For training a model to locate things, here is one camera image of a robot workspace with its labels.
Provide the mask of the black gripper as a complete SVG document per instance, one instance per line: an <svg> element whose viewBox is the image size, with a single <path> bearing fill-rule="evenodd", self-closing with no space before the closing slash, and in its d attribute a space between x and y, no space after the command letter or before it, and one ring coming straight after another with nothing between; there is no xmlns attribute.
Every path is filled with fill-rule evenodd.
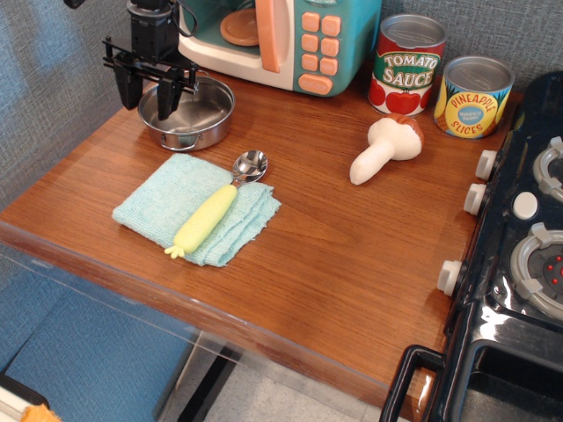
<svg viewBox="0 0 563 422"><path fill-rule="evenodd" d="M136 108L143 94L143 81L158 82L157 113L167 120L178 106L182 91L198 89L198 66L179 52L182 36L190 37L197 29L180 27L184 4L128 4L130 35L127 38L106 36L104 65L114 72L121 103L128 110Z"/></svg>

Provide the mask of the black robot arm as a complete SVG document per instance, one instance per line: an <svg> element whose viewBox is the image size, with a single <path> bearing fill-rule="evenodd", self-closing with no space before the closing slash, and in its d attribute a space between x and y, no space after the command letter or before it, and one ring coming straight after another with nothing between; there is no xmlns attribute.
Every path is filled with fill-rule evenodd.
<svg viewBox="0 0 563 422"><path fill-rule="evenodd" d="M198 90L198 65L179 52L179 1L129 1L130 37L104 40L104 65L113 70L122 105L140 105L143 83L157 84L157 117L167 120L177 111L181 95Z"/></svg>

